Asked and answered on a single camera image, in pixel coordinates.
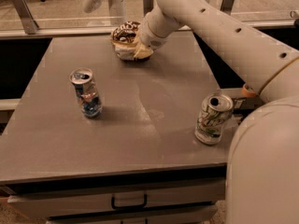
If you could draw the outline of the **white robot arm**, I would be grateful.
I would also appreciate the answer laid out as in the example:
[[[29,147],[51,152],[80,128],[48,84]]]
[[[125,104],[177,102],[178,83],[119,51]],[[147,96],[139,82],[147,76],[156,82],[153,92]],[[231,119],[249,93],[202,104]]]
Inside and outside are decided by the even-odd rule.
[[[226,224],[299,224],[299,50],[236,20],[205,0],[156,0],[142,21],[157,49],[189,26],[264,104],[239,125],[226,176]]]

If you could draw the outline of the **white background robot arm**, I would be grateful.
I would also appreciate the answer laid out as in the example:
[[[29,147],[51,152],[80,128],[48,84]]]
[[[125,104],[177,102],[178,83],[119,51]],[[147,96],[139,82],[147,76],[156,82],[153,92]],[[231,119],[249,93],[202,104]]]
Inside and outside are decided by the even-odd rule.
[[[124,0],[84,0],[82,9],[87,14],[97,12],[97,17],[87,22],[88,27],[118,26],[126,21]]]

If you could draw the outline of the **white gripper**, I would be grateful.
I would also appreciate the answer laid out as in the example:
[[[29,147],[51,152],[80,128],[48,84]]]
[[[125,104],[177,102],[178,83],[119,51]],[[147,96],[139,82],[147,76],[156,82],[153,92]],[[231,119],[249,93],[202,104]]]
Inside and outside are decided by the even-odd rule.
[[[135,47],[134,58],[143,60],[153,54],[153,50],[162,47],[167,38],[182,24],[166,16],[159,7],[147,13],[140,24],[138,36],[141,42]]]

